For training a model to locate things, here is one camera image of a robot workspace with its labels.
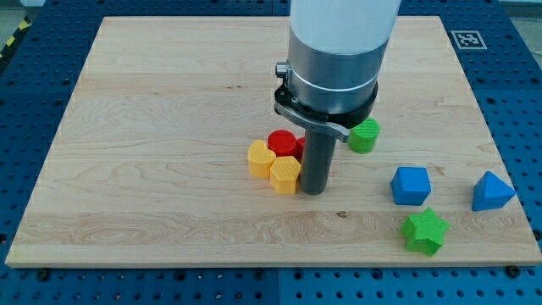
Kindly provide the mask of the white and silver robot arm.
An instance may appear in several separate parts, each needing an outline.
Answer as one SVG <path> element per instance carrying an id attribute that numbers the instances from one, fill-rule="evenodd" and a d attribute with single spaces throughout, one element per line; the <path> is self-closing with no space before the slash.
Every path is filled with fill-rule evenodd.
<path id="1" fill-rule="evenodd" d="M 292 96 L 325 114 L 369 103 L 400 5 L 401 0 L 292 0 Z"/>

